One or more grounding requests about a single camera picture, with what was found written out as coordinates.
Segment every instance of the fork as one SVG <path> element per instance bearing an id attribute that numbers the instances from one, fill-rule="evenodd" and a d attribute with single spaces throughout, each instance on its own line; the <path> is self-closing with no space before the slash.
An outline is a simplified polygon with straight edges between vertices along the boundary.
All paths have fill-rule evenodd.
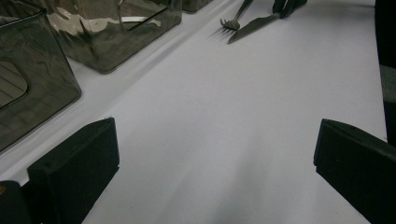
<path id="1" fill-rule="evenodd" d="M 242 3 L 242 6 L 239 8 L 238 12 L 236 12 L 236 15 L 233 18 L 233 20 L 226 21 L 220 19 L 220 24 L 226 29 L 235 30 L 235 31 L 239 30 L 240 25 L 238 23 L 238 19 L 241 16 L 242 12 L 245 10 L 245 8 L 247 8 L 252 2 L 253 0 L 245 0 L 244 3 Z"/>

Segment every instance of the metal utensil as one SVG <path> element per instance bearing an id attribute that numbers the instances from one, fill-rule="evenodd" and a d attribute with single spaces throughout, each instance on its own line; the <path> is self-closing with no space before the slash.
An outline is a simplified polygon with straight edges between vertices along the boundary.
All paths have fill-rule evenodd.
<path id="1" fill-rule="evenodd" d="M 242 37 L 245 37 L 247 35 L 250 35 L 251 33 L 259 30 L 260 28 L 268 25 L 269 23 L 276 21 L 277 19 L 283 19 L 288 17 L 296 8 L 303 6 L 306 3 L 307 0 L 297 0 L 297 1 L 292 1 L 288 0 L 288 3 L 281 8 L 281 11 L 275 10 L 274 9 L 274 14 L 268 17 L 264 18 L 257 18 L 250 23 L 248 23 L 246 26 L 244 26 L 242 29 L 238 30 L 233 36 L 231 36 L 230 40 L 228 41 L 228 44 L 231 44 L 235 42 L 238 39 L 241 39 Z M 276 0 L 276 4 L 281 2 L 283 5 L 285 4 L 285 0 Z"/>
<path id="2" fill-rule="evenodd" d="M 238 19 L 241 16 L 242 12 L 248 8 L 248 6 L 253 2 L 253 0 L 245 0 L 244 3 L 242 3 L 242 6 L 238 9 L 238 12 L 236 12 L 235 17 L 231 20 L 231 21 L 226 21 L 226 20 L 222 20 L 220 19 L 220 24 L 226 28 L 226 29 L 230 29 L 230 30 L 239 30 L 239 23 L 238 23 Z"/>
<path id="3" fill-rule="evenodd" d="M 227 44 L 231 44 L 238 39 L 245 37 L 247 35 L 250 35 L 251 33 L 259 30 L 263 26 L 268 25 L 269 23 L 276 21 L 279 19 L 280 14 L 279 13 L 274 13 L 271 16 L 264 17 L 264 18 L 257 18 L 248 23 L 246 26 L 242 27 L 239 31 L 237 31 L 231 38 L 228 40 Z"/>

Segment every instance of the clear plastic bin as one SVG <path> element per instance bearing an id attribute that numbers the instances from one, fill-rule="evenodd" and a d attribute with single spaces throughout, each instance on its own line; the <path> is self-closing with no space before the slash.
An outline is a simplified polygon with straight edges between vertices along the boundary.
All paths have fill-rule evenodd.
<path id="1" fill-rule="evenodd" d="M 0 151 L 81 95 L 46 10 L 0 1 Z"/>
<path id="2" fill-rule="evenodd" d="M 195 13 L 211 1 L 212 0 L 183 0 L 183 10 L 189 13 Z"/>
<path id="3" fill-rule="evenodd" d="M 181 22 L 181 0 L 32 0 L 48 10 L 65 54 L 100 73 Z"/>

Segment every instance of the black object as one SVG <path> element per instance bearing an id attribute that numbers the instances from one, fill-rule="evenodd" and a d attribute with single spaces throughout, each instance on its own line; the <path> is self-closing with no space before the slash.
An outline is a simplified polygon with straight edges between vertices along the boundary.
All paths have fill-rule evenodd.
<path id="1" fill-rule="evenodd" d="M 380 64 L 396 68 L 396 1 L 375 1 L 375 34 Z"/>
<path id="2" fill-rule="evenodd" d="M 27 169 L 30 181 L 22 191 L 33 223 L 81 223 L 119 164 L 113 118 L 74 133 Z"/>
<path id="3" fill-rule="evenodd" d="M 32 223 L 18 182 L 0 181 L 0 211 L 1 224 Z"/>
<path id="4" fill-rule="evenodd" d="M 396 223 L 396 147 L 351 125 L 324 119 L 314 164 L 371 223 Z"/>

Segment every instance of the white surface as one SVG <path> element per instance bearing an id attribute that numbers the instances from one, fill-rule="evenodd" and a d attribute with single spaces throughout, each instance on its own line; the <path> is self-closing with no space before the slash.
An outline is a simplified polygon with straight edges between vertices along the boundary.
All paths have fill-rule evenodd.
<path id="1" fill-rule="evenodd" d="M 374 0 L 310 0 L 227 45 L 214 0 L 113 74 L 71 62 L 82 98 L 0 156 L 0 179 L 114 117 L 120 170 L 85 224 L 368 223 L 316 174 L 322 119 L 386 139 Z M 256 1 L 241 25 L 270 14 Z"/>

